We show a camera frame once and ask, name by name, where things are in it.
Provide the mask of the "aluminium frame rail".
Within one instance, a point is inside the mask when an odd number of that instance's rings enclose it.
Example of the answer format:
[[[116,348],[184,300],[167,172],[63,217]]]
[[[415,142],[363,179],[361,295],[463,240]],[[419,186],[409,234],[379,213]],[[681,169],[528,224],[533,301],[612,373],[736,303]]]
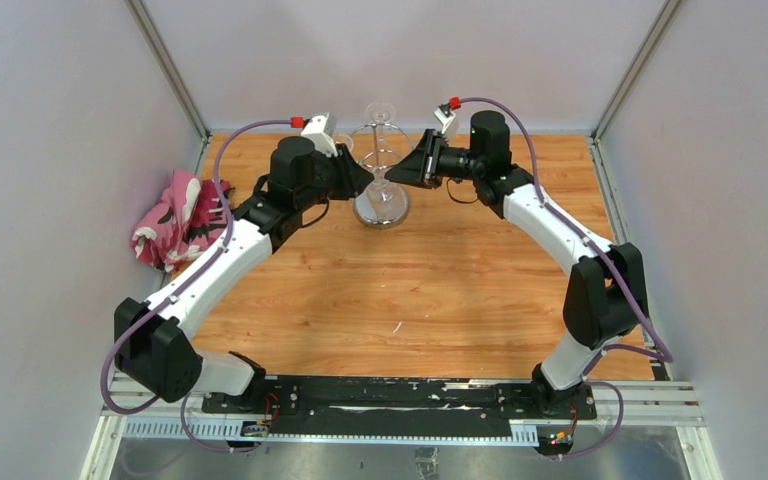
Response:
[[[701,428],[693,387],[674,381],[589,381],[569,400],[540,409],[525,380],[270,375],[249,407],[217,393],[148,403],[123,375],[100,434],[120,440],[191,440],[250,450],[280,443],[516,446],[569,450],[625,427]]]

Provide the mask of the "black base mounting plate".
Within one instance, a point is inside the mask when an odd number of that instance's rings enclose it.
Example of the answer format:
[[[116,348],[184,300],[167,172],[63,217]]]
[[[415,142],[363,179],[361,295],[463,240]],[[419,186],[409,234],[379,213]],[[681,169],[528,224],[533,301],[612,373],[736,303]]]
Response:
[[[263,414],[277,434],[420,438],[502,438],[514,420],[574,421],[597,417],[589,387],[549,404],[528,382],[465,378],[281,375],[258,382],[260,398],[213,393],[211,414]]]

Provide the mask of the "clear wine glass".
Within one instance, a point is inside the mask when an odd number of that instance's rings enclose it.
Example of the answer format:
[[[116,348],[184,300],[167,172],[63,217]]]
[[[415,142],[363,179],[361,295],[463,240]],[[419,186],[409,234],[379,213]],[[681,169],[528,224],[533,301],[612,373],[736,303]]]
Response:
[[[332,136],[334,142],[339,145],[344,145],[349,152],[354,149],[353,136],[348,133],[336,133]]]
[[[398,184],[385,179],[387,167],[373,170],[375,180],[355,202],[355,213],[367,226],[390,228],[401,223],[409,211],[409,197]]]
[[[389,102],[373,102],[366,108],[366,116],[369,123],[373,126],[385,125],[391,123],[396,114],[396,109]]]

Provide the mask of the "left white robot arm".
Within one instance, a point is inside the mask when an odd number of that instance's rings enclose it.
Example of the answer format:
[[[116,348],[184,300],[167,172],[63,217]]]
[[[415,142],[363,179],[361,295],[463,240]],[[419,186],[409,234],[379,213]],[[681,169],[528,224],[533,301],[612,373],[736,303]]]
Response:
[[[281,139],[269,173],[233,210],[230,230],[172,283],[144,301],[127,298],[116,307],[108,365],[153,400],[173,403],[190,393],[223,393],[239,411],[258,411],[267,389],[254,378],[256,364],[239,354],[199,352],[191,340],[231,288],[302,228],[307,210],[354,199],[373,180],[344,144],[328,156],[308,138]]]

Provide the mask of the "chrome wine glass rack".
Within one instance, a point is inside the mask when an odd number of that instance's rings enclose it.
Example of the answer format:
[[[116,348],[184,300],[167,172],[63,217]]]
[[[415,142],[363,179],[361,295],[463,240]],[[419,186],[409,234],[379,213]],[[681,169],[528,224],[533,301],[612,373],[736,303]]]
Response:
[[[397,136],[407,141],[408,150],[414,147],[406,132],[388,122],[362,125],[349,136],[358,164],[374,177],[352,202],[358,221],[370,228],[396,227],[410,211],[410,197],[405,188],[385,178],[406,154],[405,149],[397,145]]]

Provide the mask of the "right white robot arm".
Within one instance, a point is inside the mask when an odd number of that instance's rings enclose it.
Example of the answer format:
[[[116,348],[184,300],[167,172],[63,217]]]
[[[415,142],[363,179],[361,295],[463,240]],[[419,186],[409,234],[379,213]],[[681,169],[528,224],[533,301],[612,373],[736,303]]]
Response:
[[[446,180],[471,182],[483,205],[523,230],[567,275],[566,331],[531,381],[533,408],[552,418],[569,407],[601,352],[641,324],[647,312],[643,259],[631,243],[615,244],[569,216],[535,174],[514,163],[510,137],[502,114],[479,111],[470,119],[468,147],[454,147],[446,133],[428,129],[385,176],[425,189]]]

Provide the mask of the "pink camouflage cloth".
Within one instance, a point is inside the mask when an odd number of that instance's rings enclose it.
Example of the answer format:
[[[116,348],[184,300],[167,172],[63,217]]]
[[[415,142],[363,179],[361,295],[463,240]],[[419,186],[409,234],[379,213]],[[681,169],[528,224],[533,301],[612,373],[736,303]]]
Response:
[[[196,260],[227,228],[220,198],[234,188],[175,170],[158,203],[138,222],[131,240],[137,260],[164,272]]]

